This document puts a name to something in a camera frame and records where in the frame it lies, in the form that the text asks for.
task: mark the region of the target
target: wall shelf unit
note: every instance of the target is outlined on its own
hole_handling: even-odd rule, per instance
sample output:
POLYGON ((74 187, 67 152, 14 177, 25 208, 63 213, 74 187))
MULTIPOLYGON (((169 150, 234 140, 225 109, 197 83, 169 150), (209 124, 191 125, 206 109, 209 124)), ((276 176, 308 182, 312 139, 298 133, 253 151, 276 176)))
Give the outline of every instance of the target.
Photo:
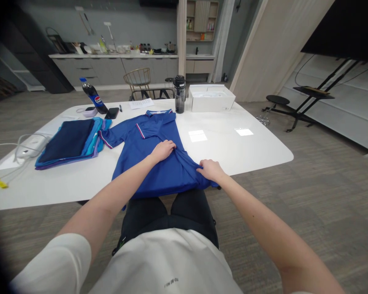
POLYGON ((187 42, 214 40, 218 7, 218 1, 187 0, 187 42))

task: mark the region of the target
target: tv screen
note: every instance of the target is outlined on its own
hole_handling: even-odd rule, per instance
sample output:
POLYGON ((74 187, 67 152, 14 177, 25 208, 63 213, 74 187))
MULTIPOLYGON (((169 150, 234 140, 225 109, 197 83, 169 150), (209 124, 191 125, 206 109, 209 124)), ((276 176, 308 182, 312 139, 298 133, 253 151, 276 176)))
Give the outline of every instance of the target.
POLYGON ((368 61, 368 0, 335 0, 301 52, 368 61))

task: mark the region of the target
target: bottle cap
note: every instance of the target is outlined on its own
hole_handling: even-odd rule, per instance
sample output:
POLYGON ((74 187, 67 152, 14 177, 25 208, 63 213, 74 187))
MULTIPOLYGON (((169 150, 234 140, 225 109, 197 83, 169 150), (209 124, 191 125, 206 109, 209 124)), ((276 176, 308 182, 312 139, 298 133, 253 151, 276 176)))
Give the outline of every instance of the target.
POLYGON ((176 76, 173 84, 177 88, 178 87, 185 87, 185 78, 184 78, 184 76, 180 76, 180 75, 176 76))

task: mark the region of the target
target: folded clothes stack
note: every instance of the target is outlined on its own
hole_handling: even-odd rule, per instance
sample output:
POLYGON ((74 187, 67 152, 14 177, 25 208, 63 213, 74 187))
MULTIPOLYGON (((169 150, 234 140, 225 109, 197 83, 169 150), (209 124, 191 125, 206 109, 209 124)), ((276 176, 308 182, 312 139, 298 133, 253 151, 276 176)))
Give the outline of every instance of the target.
POLYGON ((63 122, 60 129, 46 145, 36 161, 36 169, 49 169, 98 156, 103 142, 98 136, 101 130, 109 129, 111 120, 93 118, 63 122))

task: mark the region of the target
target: bottle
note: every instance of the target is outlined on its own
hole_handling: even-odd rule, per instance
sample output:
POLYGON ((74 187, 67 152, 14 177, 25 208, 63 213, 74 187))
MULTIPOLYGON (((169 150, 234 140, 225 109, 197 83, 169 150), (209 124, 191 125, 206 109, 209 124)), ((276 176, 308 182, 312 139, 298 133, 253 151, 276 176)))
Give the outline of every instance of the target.
POLYGON ((108 52, 108 49, 106 48, 105 40, 103 39, 102 35, 101 35, 101 39, 99 39, 99 46, 101 47, 102 53, 108 52))
POLYGON ((185 102, 185 79, 184 76, 176 76, 173 82, 175 86, 175 106, 176 113, 181 114, 184 112, 185 102))
POLYGON ((106 114, 108 112, 108 108, 102 102, 101 98, 98 96, 98 93, 94 86, 90 85, 85 78, 80 78, 81 82, 83 83, 82 89, 86 93, 87 96, 91 99, 93 104, 95 105, 95 109, 100 114, 106 114))

